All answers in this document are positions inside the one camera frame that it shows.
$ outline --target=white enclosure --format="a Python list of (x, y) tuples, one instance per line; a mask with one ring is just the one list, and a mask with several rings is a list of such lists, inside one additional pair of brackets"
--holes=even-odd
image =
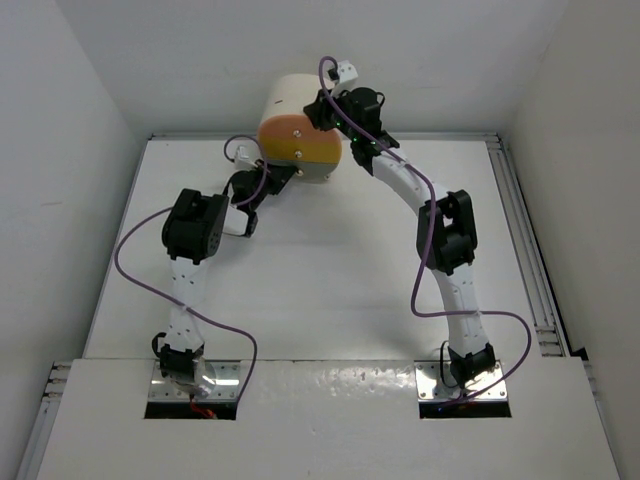
[(623, 478), (640, 477), (640, 3), (573, 2), (525, 98), (513, 157)]
[(507, 126), (566, 0), (58, 0), (136, 131), (255, 131), (271, 84), (351, 60), (395, 131)]
[(140, 143), (53, 0), (0, 2), (0, 478), (82, 353)]

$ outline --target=purple cable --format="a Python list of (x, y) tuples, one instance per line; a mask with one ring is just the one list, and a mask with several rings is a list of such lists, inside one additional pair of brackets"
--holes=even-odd
[[(116, 267), (116, 270), (118, 271), (118, 273), (120, 273), (120, 275), (122, 275), (125, 279), (129, 280), (131, 283), (144, 288), (145, 290), (158, 295), (159, 297), (164, 298), (165, 300), (170, 301), (171, 303), (173, 303), (174, 305), (178, 306), (178, 307), (184, 307), (184, 303), (182, 303), (180, 300), (178, 300), (177, 298), (173, 297), (172, 295), (169, 295), (168, 293), (163, 292), (162, 290), (158, 290), (155, 287), (152, 287), (151, 285), (148, 285), (140, 280), (138, 280), (135, 277), (132, 277), (131, 275), (129, 275), (127, 272), (124, 271), (124, 269), (122, 268), (122, 265), (120, 264), (120, 251), (122, 250), (122, 247), (124, 246), (124, 244), (127, 242), (127, 240), (129, 240), (129, 238), (131, 238), (131, 236), (137, 232), (142, 226), (144, 226), (145, 224), (147, 224), (148, 222), (150, 222), (151, 220), (153, 220), (156, 217), (159, 217), (160, 215), (162, 215), (163, 213), (167, 213), (171, 210), (172, 207), (168, 207), (168, 208), (163, 208), (162, 210), (160, 210), (159, 212), (156, 212), (150, 216), (148, 216), (147, 218), (145, 218), (144, 220), (142, 220), (140, 223), (138, 223), (137, 225), (135, 225), (131, 230), (129, 230), (124, 237), (122, 237), (122, 240), (120, 240), (120, 242), (118, 243), (118, 246), (116, 247), (116, 250), (114, 252), (113, 255), (113, 264)], [(247, 385), (249, 385), (249, 380), (251, 380), (251, 376), (253, 375), (253, 370), (256, 366), (256, 361), (258, 359), (258, 342), (256, 342), (256, 339), (253, 337), (253, 335), (251, 335), (249, 332), (245, 331), (245, 330), (241, 330), (239, 328), (236, 327), (232, 327), (230, 325), (225, 325), (224, 323), (219, 323), (216, 322), (214, 320), (211, 320), (210, 318), (205, 317), (204, 315), (202, 315), (200, 312), (194, 310), (191, 307), (187, 307), (185, 308), (185, 310), (187, 312), (189, 312), (191, 315), (193, 315), (194, 317), (202, 320), (205, 323), (208, 323), (209, 325), (216, 327), (216, 328), (220, 328), (222, 330), (227, 330), (229, 332), (233, 332), (233, 333), (238, 333), (244, 337), (247, 337), (251, 343), (253, 344), (253, 355), (251, 358), (251, 364), (249, 365), (249, 371), (247, 372), (247, 377), (244, 380), (244, 383), (242, 384), (242, 388), (240, 389), (240, 393), (238, 394), (238, 400), (237, 400), (237, 404), (240, 404), (240, 399), (242, 398), (242, 396), (244, 395), (245, 390), (247, 389)]]
[(251, 203), (253, 199), (255, 199), (258, 196), (258, 194), (264, 187), (264, 184), (267, 182), (267, 171), (269, 169), (269, 163), (267, 162), (267, 154), (264, 152), (264, 148), (262, 147), (260, 142), (256, 138), (252, 137), (251, 135), (234, 135), (233, 137), (228, 138), (226, 142), (224, 142), (224, 146), (222, 147), (222, 150), (224, 153), (224, 157), (227, 160), (229, 160), (232, 163), (235, 163), (235, 160), (231, 158), (227, 153), (227, 147), (233, 140), (237, 140), (238, 138), (245, 138), (247, 140), (251, 140), (253, 143), (258, 145), (258, 149), (260, 150), (260, 155), (262, 156), (262, 161), (264, 162), (264, 165), (262, 166), (262, 178), (260, 179), (260, 183), (258, 184), (258, 188), (256, 188), (256, 191), (253, 192), (253, 194), (249, 198), (242, 200), (241, 202), (234, 203), (236, 207), (241, 207), (242, 205)]
[[(326, 85), (325, 80), (324, 80), (324, 64), (326, 62), (331, 62), (331, 63), (333, 63), (335, 68), (338, 68), (338, 61), (335, 58), (327, 55), (327, 56), (324, 56), (324, 57), (322, 57), (320, 59), (320, 64), (318, 65), (318, 79), (320, 80), (320, 87), (322, 88), (322, 93), (324, 93), (325, 99), (327, 100), (329, 105), (331, 105), (333, 110), (338, 115), (340, 115), (340, 117), (351, 128), (353, 128), (356, 132), (358, 132), (360, 135), (364, 136), (365, 138), (369, 139), (370, 141), (378, 142), (378, 140), (373, 135), (369, 134), (369, 132), (364, 130), (356, 122), (354, 122), (351, 118), (349, 118), (349, 116), (342, 111), (340, 106), (336, 103), (336, 101), (331, 96), (331, 92), (329, 92), (329, 89), (327, 88), (327, 85)], [(425, 174), (423, 174), (420, 170), (418, 170), (413, 165), (411, 165), (410, 163), (406, 162), (398, 154), (393, 152), (390, 148), (386, 147), (385, 145), (383, 145), (382, 143), (379, 143), (379, 142), (378, 142), (378, 145), (380, 146), (380, 148), (384, 152), (386, 152), (388, 155), (390, 155), (394, 160), (404, 164), (404, 166), (407, 167), (409, 170), (411, 170), (411, 172), (413, 172), (415, 175), (420, 177), (420, 179), (427, 185), (427, 188), (429, 189), (429, 193), (431, 195), (431, 198), (429, 200), (431, 211), (435, 212), (435, 210), (436, 210), (436, 192), (435, 192), (435, 189), (433, 188), (433, 183), (431, 183), (431, 180), (429, 180), (427, 178), (427, 176)], [(450, 312), (433, 312), (433, 313), (422, 313), (422, 312), (418, 311), (418, 308), (416, 306), (416, 301), (417, 301), (417, 298), (418, 298), (418, 292), (420, 291), (420, 284), (422, 282), (422, 275), (424, 273), (425, 267), (427, 266), (427, 260), (429, 258), (429, 252), (431, 251), (431, 244), (433, 242), (433, 232), (434, 232), (434, 230), (435, 230), (435, 215), (431, 215), (430, 218), (429, 218), (429, 228), (427, 230), (427, 243), (425, 245), (424, 252), (422, 253), (422, 257), (420, 259), (420, 268), (418, 269), (418, 274), (416, 275), (416, 281), (413, 284), (413, 291), (411, 292), (411, 312), (416, 317), (420, 317), (420, 318), (435, 318), (435, 317), (442, 317), (442, 316), (449, 316), (449, 315), (469, 315), (469, 314), (474, 314), (476, 312), (473, 312), (473, 311), (450, 311)], [(475, 398), (475, 397), (477, 397), (479, 395), (482, 395), (487, 390), (492, 389), (493, 387), (498, 385), (500, 382), (506, 380), (511, 375), (513, 375), (513, 373), (515, 373), (515, 371), (518, 368), (520, 368), (520, 366), (524, 363), (524, 361), (526, 360), (527, 356), (529, 355), (529, 352), (531, 351), (531, 344), (532, 344), (531, 329), (529, 328), (529, 325), (527, 324), (527, 322), (520, 315), (517, 315), (515, 313), (511, 313), (511, 312), (501, 311), (501, 310), (482, 310), (482, 311), (480, 311), (480, 313), (482, 313), (483, 315), (507, 316), (507, 317), (512, 317), (512, 318), (515, 318), (516, 320), (518, 320), (522, 324), (522, 326), (524, 327), (524, 329), (527, 332), (527, 346), (526, 346), (526, 348), (524, 350), (524, 353), (522, 354), (520, 359), (516, 362), (516, 364), (513, 366), (513, 368), (511, 368), (507, 373), (505, 373), (502, 376), (502, 378), (500, 378), (499, 380), (497, 380), (493, 384), (489, 385), (488, 387), (483, 388), (481, 390), (478, 390), (477, 392), (473, 392), (472, 394), (467, 395), (466, 397), (460, 397), (460, 398), (458, 398), (456, 400), (444, 402), (444, 403), (441, 404), (441, 407), (447, 407), (447, 406), (452, 406), (452, 405), (456, 405), (456, 404), (460, 404), (460, 403), (465, 403), (465, 402), (471, 400), (472, 398)]]

